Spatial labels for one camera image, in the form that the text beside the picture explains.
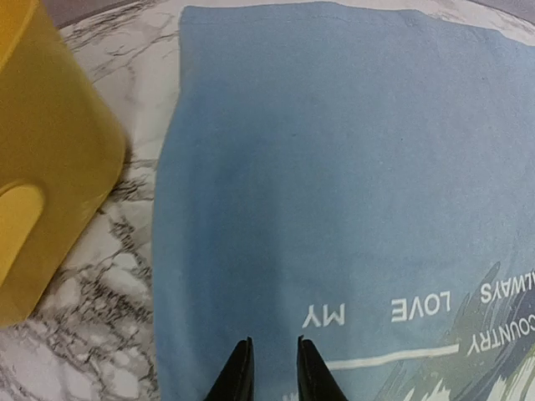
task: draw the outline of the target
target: marble table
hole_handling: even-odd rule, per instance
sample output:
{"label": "marble table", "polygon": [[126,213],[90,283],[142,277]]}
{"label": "marble table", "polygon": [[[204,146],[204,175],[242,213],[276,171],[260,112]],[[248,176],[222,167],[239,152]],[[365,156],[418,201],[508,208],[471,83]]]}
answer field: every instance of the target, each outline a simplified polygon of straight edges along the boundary
{"label": "marble table", "polygon": [[[434,18],[497,29],[535,45],[532,24],[462,0],[343,3],[415,8]],[[244,5],[242,0],[195,4]],[[120,182],[58,270],[35,313],[25,323],[0,331],[0,401],[159,399],[150,223],[155,168],[179,94],[178,19],[185,5],[185,0],[145,0],[62,31],[126,127],[129,154]],[[535,361],[527,360],[507,400],[523,399],[531,374]],[[505,391],[505,385],[498,386],[489,401],[504,399]],[[448,401],[449,396],[441,392],[427,399]]]}

